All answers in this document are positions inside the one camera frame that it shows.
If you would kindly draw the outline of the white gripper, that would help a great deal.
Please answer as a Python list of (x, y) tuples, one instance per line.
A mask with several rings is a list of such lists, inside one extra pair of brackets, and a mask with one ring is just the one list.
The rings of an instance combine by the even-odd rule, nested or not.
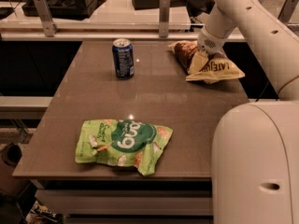
[(214, 34), (203, 27), (197, 37), (199, 49), (205, 50), (208, 54), (215, 54), (223, 51), (223, 45), (227, 40), (226, 34)]

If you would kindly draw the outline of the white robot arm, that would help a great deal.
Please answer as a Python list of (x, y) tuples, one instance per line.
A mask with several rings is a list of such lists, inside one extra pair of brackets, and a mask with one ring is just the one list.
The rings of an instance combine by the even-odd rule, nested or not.
[(212, 143), (214, 224), (299, 224), (299, 38), (262, 0), (214, 0), (199, 46), (244, 36), (278, 95), (239, 105)]

